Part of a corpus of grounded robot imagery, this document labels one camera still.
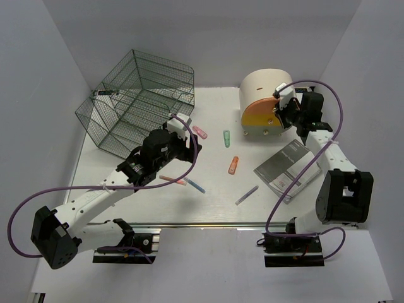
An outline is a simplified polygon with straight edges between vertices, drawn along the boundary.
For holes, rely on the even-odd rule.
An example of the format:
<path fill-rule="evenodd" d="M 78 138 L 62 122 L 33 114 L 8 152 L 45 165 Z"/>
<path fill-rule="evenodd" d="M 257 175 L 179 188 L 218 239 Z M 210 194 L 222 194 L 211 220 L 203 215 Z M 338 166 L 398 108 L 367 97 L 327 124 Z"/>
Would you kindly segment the orange top drawer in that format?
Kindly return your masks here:
<path fill-rule="evenodd" d="M 243 114 L 249 115 L 270 115 L 273 113 L 273 109 L 275 105 L 278 103 L 278 99 L 271 98 L 262 98 L 254 101 L 249 104 L 243 111 Z"/>

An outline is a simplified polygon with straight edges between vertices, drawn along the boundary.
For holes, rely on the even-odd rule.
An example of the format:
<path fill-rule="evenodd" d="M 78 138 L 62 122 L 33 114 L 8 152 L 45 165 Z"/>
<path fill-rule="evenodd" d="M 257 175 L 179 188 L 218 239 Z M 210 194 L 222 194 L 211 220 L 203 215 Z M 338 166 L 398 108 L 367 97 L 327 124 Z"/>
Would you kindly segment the blue pen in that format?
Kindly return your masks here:
<path fill-rule="evenodd" d="M 205 194 L 206 191 L 205 189 L 203 189 L 199 184 L 197 184 L 196 182 L 190 180 L 189 178 L 185 177 L 184 180 L 190 184 L 192 187 L 194 187 L 195 189 L 197 189 L 199 192 Z"/>

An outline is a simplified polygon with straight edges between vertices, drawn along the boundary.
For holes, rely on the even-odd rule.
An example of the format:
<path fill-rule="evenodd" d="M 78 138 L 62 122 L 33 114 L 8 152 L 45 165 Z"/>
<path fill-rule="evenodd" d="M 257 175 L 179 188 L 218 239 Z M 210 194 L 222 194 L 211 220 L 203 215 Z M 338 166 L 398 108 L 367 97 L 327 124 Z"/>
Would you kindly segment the pink correction tape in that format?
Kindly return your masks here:
<path fill-rule="evenodd" d="M 203 140 L 207 139 L 208 135 L 206 132 L 204 132 L 201 128 L 197 126 L 192 127 L 193 131 Z"/>

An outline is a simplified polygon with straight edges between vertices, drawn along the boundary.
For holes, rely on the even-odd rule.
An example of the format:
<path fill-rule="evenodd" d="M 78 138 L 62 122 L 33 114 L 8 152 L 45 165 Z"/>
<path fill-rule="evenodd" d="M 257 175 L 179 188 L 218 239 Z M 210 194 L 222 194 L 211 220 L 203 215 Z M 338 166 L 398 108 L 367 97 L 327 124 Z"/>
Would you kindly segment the pink pen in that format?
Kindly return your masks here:
<path fill-rule="evenodd" d="M 160 175 L 160 176 L 159 176 L 159 179 L 164 180 L 164 181 L 168 181 L 168 182 L 174 181 L 173 178 L 167 177 L 167 176 L 164 176 L 164 175 Z M 186 182 L 186 181 L 183 181 L 183 180 L 178 180 L 178 181 L 176 181 L 175 183 L 176 183 L 176 184 L 179 184 L 179 185 L 182 185 L 182 186 L 186 186 L 186 185 L 187 185 L 187 182 Z"/>

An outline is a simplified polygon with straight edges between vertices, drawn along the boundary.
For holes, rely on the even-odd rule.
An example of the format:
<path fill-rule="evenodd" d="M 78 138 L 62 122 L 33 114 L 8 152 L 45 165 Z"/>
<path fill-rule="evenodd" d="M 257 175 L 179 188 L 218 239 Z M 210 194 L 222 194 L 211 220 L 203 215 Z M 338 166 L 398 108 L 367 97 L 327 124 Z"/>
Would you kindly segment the cream round drawer box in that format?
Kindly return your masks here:
<path fill-rule="evenodd" d="M 239 104 L 241 117 L 244 109 L 251 103 L 262 98 L 271 98 L 275 88 L 282 82 L 292 82 L 291 76 L 282 69 L 259 69 L 248 74 L 239 88 Z M 286 131 L 281 126 L 243 126 L 245 136 L 276 136 Z"/>

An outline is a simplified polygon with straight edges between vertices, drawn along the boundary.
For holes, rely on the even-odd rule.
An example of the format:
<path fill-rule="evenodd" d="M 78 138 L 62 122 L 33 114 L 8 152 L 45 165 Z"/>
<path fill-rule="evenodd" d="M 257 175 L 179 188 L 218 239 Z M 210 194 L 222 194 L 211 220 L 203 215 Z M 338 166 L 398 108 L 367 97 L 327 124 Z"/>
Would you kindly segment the yellow drawer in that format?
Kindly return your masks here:
<path fill-rule="evenodd" d="M 269 126 L 278 127 L 281 126 L 280 121 L 274 115 L 273 112 L 259 112 L 250 113 L 245 111 L 241 117 L 241 123 L 243 126 Z"/>

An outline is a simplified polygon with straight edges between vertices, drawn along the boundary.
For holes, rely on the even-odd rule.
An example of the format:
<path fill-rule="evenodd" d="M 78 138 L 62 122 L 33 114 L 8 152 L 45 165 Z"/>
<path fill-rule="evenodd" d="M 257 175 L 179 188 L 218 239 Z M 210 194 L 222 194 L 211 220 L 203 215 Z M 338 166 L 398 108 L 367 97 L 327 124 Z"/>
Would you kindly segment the purple pen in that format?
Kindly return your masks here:
<path fill-rule="evenodd" d="M 241 196 L 236 202 L 235 205 L 240 205 L 245 199 L 250 197 L 253 193 L 255 193 L 259 189 L 259 186 L 254 186 L 252 189 L 248 190 L 246 194 Z"/>

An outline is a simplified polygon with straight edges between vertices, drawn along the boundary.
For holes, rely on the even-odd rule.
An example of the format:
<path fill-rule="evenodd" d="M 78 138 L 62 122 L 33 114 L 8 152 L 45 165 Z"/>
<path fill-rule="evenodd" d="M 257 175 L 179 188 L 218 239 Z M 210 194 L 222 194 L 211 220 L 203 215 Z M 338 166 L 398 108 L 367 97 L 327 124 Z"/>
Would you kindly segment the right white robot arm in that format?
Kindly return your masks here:
<path fill-rule="evenodd" d="M 304 146 L 313 153 L 324 175 L 315 207 L 291 220 L 292 231 L 285 236 L 286 246 L 294 252 L 307 246 L 306 234 L 320 234 L 328 225 L 366 222 L 371 203 L 374 178 L 360 171 L 342 152 L 336 132 L 322 120 L 324 98 L 320 93 L 305 92 L 302 100 L 277 95 L 275 115 L 282 126 L 294 126 Z"/>

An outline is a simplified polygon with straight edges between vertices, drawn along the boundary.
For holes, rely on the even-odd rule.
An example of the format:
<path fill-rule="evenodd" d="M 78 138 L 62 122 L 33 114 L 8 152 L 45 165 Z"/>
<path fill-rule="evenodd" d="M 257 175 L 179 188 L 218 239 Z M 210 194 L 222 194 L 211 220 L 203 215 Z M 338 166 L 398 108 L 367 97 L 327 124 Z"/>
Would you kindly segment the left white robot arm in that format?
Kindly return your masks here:
<path fill-rule="evenodd" d="M 142 250 L 133 228 L 123 219 L 96 225 L 90 225 L 90 221 L 147 186 L 172 160 L 194 163 L 201 149 L 195 136 L 187 138 L 168 129 L 153 130 L 142 145 L 102 181 L 100 189 L 90 189 L 53 210 L 46 206 L 39 209 L 34 216 L 31 241 L 53 270 L 89 250 L 103 253 L 136 251 L 147 255 L 150 250 Z"/>

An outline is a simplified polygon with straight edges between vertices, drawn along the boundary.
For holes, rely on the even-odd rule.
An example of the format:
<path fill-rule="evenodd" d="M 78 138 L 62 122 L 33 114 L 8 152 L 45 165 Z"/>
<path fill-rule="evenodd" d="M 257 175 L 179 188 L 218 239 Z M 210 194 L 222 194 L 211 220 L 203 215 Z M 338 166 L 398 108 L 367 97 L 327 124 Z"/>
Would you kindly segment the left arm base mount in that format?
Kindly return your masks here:
<path fill-rule="evenodd" d="M 92 262 L 95 264 L 152 264 L 156 258 L 160 242 L 159 231 L 147 229 L 134 230 L 123 219 L 112 221 L 122 236 L 112 249 L 105 249 L 105 244 L 95 250 Z"/>

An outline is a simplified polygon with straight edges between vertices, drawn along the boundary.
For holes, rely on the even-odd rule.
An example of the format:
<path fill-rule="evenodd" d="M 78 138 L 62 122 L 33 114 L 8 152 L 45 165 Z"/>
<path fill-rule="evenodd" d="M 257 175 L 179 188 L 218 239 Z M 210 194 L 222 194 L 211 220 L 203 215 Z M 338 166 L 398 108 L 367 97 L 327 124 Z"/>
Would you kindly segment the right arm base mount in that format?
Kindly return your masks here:
<path fill-rule="evenodd" d="M 295 234 L 291 219 L 281 237 L 263 233 L 256 245 L 263 248 L 266 268 L 298 268 L 324 266 L 323 250 L 319 237 L 286 237 Z"/>

